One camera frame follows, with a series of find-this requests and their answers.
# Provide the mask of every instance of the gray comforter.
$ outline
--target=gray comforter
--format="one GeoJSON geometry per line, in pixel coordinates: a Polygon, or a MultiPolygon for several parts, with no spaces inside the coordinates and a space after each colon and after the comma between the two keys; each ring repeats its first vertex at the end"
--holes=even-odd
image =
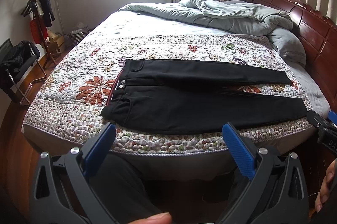
{"type": "Polygon", "coordinates": [[[176,4],[129,4],[118,11],[146,12],[161,18],[219,28],[236,34],[264,36],[277,26],[292,30],[285,11],[259,4],[227,5],[218,1],[181,0],[176,4]]]}

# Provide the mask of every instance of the black pants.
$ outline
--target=black pants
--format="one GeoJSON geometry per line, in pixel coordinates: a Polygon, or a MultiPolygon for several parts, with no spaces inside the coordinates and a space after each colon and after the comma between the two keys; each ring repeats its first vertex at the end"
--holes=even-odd
{"type": "Polygon", "coordinates": [[[217,61],[126,60],[101,115],[128,129],[158,134],[219,132],[306,116],[301,98],[265,96],[225,87],[291,84],[284,71],[217,61]]]}
{"type": "MultiPolygon", "coordinates": [[[[249,182],[248,178],[243,177],[238,169],[234,174],[235,179],[230,190],[228,205],[224,208],[222,215],[225,215],[234,205],[249,182]]],[[[90,179],[90,185],[120,224],[162,213],[149,200],[140,173],[118,156],[107,155],[97,175],[90,179]]],[[[329,200],[310,224],[335,224],[336,205],[337,188],[332,191],[329,200]]]]}

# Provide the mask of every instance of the headboard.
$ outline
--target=headboard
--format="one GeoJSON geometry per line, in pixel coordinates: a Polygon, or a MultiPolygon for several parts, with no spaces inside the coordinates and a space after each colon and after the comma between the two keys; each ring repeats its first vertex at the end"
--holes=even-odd
{"type": "Polygon", "coordinates": [[[293,33],[304,46],[305,69],[318,84],[332,110],[337,111],[337,26],[299,0],[249,0],[289,13],[293,33]]]}

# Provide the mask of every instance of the bedspread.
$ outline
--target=bedspread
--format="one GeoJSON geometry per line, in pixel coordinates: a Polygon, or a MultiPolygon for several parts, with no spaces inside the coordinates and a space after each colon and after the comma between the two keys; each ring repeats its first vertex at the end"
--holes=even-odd
{"type": "MultiPolygon", "coordinates": [[[[28,109],[23,126],[38,128],[59,138],[84,143],[102,128],[100,112],[125,59],[186,59],[227,61],[284,70],[292,85],[236,87],[243,92],[300,97],[311,103],[292,71],[270,46],[267,37],[249,35],[168,35],[118,37],[94,32],[78,44],[55,68],[28,109]]],[[[272,106],[265,111],[272,111],[272,106]]],[[[305,118],[272,126],[243,129],[257,142],[306,130],[305,118]]],[[[112,147],[124,153],[191,153],[226,148],[221,133],[170,136],[132,132],[117,126],[112,147]]]]}

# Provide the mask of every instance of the red bag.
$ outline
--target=red bag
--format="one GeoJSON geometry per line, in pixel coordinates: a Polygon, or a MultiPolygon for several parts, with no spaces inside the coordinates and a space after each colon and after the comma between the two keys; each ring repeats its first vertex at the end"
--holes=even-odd
{"type": "Polygon", "coordinates": [[[44,21],[41,18],[35,18],[32,21],[30,21],[30,30],[32,32],[32,36],[36,44],[40,44],[43,42],[41,40],[41,32],[42,32],[44,40],[48,38],[47,28],[44,25],[44,21]]]}

